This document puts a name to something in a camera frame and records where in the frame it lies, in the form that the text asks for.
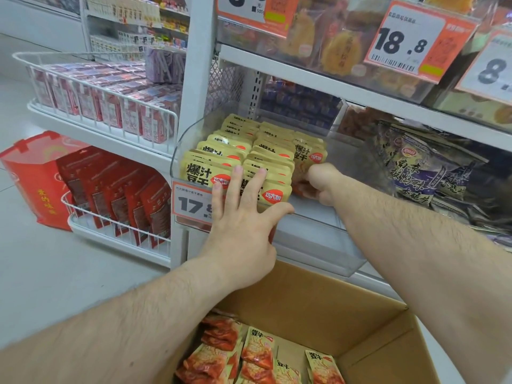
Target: red shopping bag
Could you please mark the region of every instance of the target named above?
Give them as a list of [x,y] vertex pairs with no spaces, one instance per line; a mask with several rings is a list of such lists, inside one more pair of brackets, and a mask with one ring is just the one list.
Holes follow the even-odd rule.
[[61,203],[61,197],[68,188],[61,179],[55,160],[87,146],[46,131],[20,140],[0,153],[0,161],[40,224],[70,230],[67,209]]

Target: cardboard box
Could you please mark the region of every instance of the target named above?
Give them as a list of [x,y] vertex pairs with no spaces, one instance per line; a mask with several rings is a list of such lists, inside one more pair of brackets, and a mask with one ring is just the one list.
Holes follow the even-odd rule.
[[[217,305],[277,336],[278,359],[304,372],[305,349],[336,358],[347,384],[438,384],[416,317],[393,299],[278,261],[259,283]],[[197,329],[155,381],[173,374],[198,342]],[[302,374],[303,383],[307,374]]]

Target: price tag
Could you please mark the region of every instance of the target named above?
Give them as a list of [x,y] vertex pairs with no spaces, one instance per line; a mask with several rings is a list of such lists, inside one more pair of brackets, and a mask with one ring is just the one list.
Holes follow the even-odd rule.
[[211,190],[173,179],[173,214],[211,225]]
[[455,88],[512,105],[512,32],[493,31]]
[[365,63],[437,84],[477,26],[470,17],[392,0]]
[[299,0],[217,0],[219,18],[286,38]]

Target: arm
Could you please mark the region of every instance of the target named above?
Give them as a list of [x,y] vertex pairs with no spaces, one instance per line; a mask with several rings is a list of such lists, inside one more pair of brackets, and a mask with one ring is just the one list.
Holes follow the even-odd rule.
[[266,171],[240,199],[241,168],[225,206],[222,186],[213,189],[214,223],[201,256],[2,350],[0,382],[150,382],[213,306],[274,266],[268,235],[293,207],[282,203],[259,214]]
[[313,166],[308,180],[332,205],[374,268],[421,319],[468,384],[512,369],[512,254],[452,219]]

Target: floor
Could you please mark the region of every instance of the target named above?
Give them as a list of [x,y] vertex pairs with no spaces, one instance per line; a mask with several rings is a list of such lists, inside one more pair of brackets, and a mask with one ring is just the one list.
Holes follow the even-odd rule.
[[[39,134],[26,109],[32,86],[15,51],[48,51],[0,34],[0,151]],[[98,302],[145,283],[164,268],[36,223],[0,164],[0,349]]]

